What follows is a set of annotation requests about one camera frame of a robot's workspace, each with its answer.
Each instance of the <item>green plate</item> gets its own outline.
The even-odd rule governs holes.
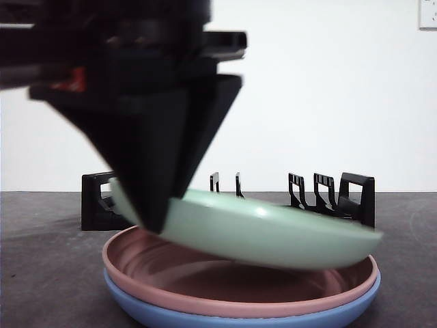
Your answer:
[[[111,183],[117,210],[141,225],[116,178]],[[171,198],[160,237],[193,249],[270,267],[330,269],[366,258],[382,233],[357,222],[313,212],[188,190]]]

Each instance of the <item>black dish rack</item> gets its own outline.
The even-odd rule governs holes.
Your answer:
[[[82,176],[82,215],[81,229],[83,231],[123,230],[132,226],[121,215],[114,212],[114,202],[111,196],[104,196],[101,186],[115,177],[114,172],[85,174]],[[236,197],[244,198],[241,191],[240,172],[235,176]],[[369,176],[343,173],[340,180],[339,195],[336,201],[334,178],[314,173],[313,176],[315,204],[310,205],[305,197],[305,180],[302,176],[288,174],[288,191],[290,204],[294,208],[329,215],[348,220],[359,221],[365,226],[375,227],[375,179]],[[359,202],[352,200],[349,184],[362,186]],[[328,188],[328,202],[320,195],[319,185]],[[298,188],[298,197],[294,192]],[[220,192],[219,173],[210,176],[210,190]]]

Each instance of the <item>wall socket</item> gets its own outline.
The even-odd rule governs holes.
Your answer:
[[[420,28],[437,29],[437,0],[419,0]]]

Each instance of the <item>dark countertop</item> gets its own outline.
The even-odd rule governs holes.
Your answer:
[[[100,251],[115,232],[82,232],[80,215],[80,193],[1,194],[2,327],[142,327],[102,277]],[[378,193],[376,217],[382,285],[349,327],[437,327],[437,193]]]

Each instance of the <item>pink bowl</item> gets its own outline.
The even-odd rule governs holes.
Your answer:
[[[278,318],[347,304],[373,285],[375,260],[344,269],[253,266],[164,241],[138,227],[109,239],[103,261],[128,294],[162,308],[226,318]]]

